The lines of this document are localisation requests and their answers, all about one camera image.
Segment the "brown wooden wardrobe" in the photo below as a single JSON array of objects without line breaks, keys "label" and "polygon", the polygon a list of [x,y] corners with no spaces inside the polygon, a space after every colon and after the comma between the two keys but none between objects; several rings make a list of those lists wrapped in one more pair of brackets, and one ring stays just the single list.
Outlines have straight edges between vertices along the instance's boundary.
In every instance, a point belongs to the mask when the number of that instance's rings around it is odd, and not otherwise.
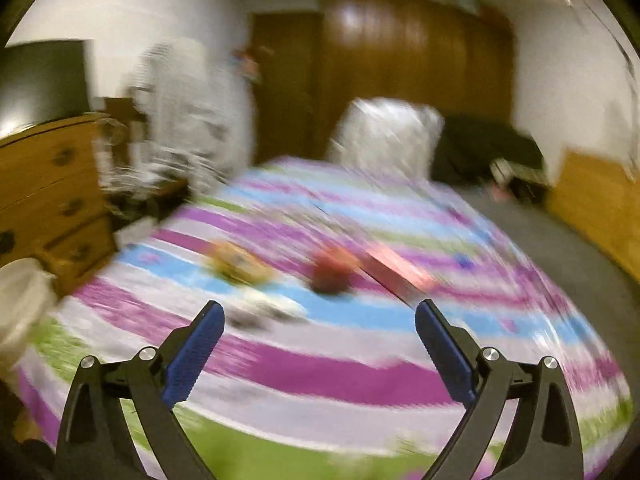
[{"label": "brown wooden wardrobe", "polygon": [[509,120],[514,36],[491,6],[321,0],[317,11],[255,13],[255,162],[322,159],[352,100],[391,98]]}]

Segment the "white plastic bucket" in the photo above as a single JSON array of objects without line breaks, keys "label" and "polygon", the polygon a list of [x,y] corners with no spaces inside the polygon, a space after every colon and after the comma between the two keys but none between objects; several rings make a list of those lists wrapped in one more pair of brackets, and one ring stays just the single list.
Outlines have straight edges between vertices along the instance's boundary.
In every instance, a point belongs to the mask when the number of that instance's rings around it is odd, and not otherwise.
[{"label": "white plastic bucket", "polygon": [[32,331],[58,302],[54,275],[34,258],[1,268],[1,368],[11,368],[24,353]]}]

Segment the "light wooden furniture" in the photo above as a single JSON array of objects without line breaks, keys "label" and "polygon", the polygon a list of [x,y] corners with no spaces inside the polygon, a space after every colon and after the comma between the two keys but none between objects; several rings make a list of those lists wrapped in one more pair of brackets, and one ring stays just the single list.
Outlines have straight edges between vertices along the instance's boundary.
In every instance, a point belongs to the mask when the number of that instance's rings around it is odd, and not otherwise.
[{"label": "light wooden furniture", "polygon": [[609,157],[567,150],[546,208],[639,277],[639,170]]}]

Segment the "red flat packet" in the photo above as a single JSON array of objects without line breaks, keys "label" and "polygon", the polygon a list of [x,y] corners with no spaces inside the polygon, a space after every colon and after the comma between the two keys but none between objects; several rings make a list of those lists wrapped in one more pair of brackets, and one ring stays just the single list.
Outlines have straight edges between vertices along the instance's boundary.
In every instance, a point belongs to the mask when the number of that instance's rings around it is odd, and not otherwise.
[{"label": "red flat packet", "polygon": [[360,268],[383,288],[414,308],[431,298],[436,278],[383,245],[369,247],[360,257]]}]

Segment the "colourful striped bedspread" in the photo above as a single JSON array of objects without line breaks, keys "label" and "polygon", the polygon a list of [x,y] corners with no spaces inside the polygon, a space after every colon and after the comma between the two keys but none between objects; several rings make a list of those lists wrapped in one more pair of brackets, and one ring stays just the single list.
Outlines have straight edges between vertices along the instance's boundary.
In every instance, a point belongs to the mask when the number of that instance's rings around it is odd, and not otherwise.
[{"label": "colourful striped bedspread", "polygon": [[[232,242],[274,270],[262,286],[209,269]],[[595,477],[634,417],[626,378],[596,330],[518,246],[446,186],[282,158],[181,207],[66,298],[17,367],[18,388],[54,443],[80,360],[131,358],[208,300],[224,336],[175,409],[221,479],[411,479],[463,415],[414,329],[409,306],[356,274],[348,292],[309,285],[324,244],[383,245],[436,278],[434,303],[482,347],[513,361],[554,356]]]}]

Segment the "black flat screen television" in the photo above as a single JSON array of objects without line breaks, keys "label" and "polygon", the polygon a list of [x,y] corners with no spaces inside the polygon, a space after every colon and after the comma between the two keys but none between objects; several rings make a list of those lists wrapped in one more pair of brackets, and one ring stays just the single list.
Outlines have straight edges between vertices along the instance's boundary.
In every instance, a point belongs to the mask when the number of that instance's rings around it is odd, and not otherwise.
[{"label": "black flat screen television", "polygon": [[89,43],[26,42],[1,50],[1,135],[92,111]]}]

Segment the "red round object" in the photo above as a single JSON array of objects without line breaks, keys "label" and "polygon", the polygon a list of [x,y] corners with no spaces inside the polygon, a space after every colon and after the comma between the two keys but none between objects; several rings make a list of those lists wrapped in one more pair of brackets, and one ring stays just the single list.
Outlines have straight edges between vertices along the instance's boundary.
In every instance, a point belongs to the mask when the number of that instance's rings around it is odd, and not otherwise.
[{"label": "red round object", "polygon": [[339,295],[352,286],[359,260],[349,250],[336,245],[321,247],[312,262],[310,287],[323,295]]}]

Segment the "black bedding pile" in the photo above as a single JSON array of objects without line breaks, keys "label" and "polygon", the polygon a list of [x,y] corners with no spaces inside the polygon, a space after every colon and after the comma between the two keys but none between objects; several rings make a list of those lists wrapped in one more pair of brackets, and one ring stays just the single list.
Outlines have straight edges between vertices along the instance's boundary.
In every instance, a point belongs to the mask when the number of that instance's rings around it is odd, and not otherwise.
[{"label": "black bedding pile", "polygon": [[507,122],[471,115],[445,118],[431,179],[459,188],[492,183],[531,203],[541,202],[549,189],[544,156],[533,138]]}]

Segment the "grey striped hanging cloth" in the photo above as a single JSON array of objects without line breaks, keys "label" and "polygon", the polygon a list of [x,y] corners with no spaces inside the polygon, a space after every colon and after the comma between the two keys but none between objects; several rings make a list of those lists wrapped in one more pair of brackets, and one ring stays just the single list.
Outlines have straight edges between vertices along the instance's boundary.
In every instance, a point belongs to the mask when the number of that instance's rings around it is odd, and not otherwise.
[{"label": "grey striped hanging cloth", "polygon": [[103,101],[100,182],[108,192],[150,195],[183,180],[213,195],[250,166],[253,107],[236,55],[211,58],[178,38],[146,50],[127,92]]}]

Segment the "brown wooden dresser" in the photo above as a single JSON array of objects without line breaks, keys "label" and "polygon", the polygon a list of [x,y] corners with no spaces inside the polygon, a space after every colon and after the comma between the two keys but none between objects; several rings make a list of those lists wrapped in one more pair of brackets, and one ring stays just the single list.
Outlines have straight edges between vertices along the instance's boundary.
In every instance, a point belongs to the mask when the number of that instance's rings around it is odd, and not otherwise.
[{"label": "brown wooden dresser", "polygon": [[1,139],[1,263],[38,259],[61,296],[116,252],[93,151],[103,117],[61,119]]}]

